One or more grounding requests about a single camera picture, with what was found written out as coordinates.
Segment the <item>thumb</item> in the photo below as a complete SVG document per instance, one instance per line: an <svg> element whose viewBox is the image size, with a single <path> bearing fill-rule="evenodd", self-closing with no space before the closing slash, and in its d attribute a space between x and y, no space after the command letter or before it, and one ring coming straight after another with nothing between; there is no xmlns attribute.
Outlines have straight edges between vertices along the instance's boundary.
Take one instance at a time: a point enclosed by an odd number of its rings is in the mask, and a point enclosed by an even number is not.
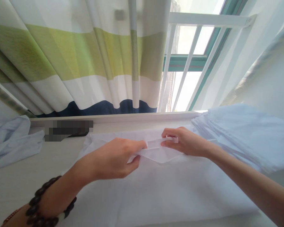
<svg viewBox="0 0 284 227"><path fill-rule="evenodd" d="M137 155L136 157L134 157L132 162L127 164L128 174L130 174L131 172L133 172L135 169L139 167L139 162L140 162L140 156Z"/></svg>
<svg viewBox="0 0 284 227"><path fill-rule="evenodd" d="M163 141L163 142L161 143L161 146L162 146L162 147L172 148L172 149L175 149L175 150L179 150L179 149L180 149L180 144L174 143L174 142L169 141L169 140Z"/></svg>

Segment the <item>beaded bracelet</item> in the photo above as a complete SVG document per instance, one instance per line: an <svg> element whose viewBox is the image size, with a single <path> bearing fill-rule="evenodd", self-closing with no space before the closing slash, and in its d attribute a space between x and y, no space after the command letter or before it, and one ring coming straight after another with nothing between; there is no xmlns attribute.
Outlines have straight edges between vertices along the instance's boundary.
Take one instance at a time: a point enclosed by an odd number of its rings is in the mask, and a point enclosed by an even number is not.
<svg viewBox="0 0 284 227"><path fill-rule="evenodd" d="M73 199L73 201L69 204L69 206L66 208L65 211L63 211L58 217L54 218L44 218L40 216L40 213L38 213L39 209L39 202L41 201L41 196L45 193L45 191L53 184L55 183L61 176L58 176L56 178L50 179L48 182L46 182L40 189L38 189L35 193L35 197L31 199L29 202L29 209L26 211L25 215L28 216L27 224L33 225L33 227L54 227L57 225L59 220L67 218L70 211L74 208L74 203L77 200L77 197Z"/></svg>

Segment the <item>navy blue stripe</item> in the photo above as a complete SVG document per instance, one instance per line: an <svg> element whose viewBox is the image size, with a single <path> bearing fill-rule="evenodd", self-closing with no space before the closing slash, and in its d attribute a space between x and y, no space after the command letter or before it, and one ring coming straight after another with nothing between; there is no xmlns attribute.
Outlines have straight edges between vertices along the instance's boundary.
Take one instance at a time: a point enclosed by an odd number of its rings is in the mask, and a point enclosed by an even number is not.
<svg viewBox="0 0 284 227"><path fill-rule="evenodd" d="M37 117L70 117L70 116L87 116L87 115L105 115L105 114L136 114L136 113L155 113L157 108L150 108L146 102L139 101L139 108L133 108L133 101L125 99L120 102L120 108L115 109L113 104L108 101L101 101L91 107L80 110L74 101L60 112L52 112L50 114L36 115Z"/></svg>

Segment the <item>white table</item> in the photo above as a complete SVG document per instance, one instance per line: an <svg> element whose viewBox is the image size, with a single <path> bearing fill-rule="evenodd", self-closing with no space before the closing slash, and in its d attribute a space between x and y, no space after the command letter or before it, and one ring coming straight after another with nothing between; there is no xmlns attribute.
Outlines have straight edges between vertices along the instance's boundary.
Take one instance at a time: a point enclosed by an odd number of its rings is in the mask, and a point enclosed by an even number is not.
<svg viewBox="0 0 284 227"><path fill-rule="evenodd" d="M189 119L96 123L94 133L159 129L190 124ZM0 225L14 210L27 203L47 180L69 168L83 147L84 137L66 138L62 142L44 142L38 155L0 169ZM271 176L284 186L284 171ZM236 215L216 220L150 226L275 226L262 212Z"/></svg>

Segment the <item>white wall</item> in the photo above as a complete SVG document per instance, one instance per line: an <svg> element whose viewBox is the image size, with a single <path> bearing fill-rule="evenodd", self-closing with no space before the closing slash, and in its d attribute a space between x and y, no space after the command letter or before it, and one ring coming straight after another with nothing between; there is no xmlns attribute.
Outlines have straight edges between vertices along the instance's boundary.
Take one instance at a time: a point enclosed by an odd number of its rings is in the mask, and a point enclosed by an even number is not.
<svg viewBox="0 0 284 227"><path fill-rule="evenodd" d="M249 0L241 15L254 14L253 26L231 31L193 110L219 106L237 85L284 25L284 0Z"/></svg>

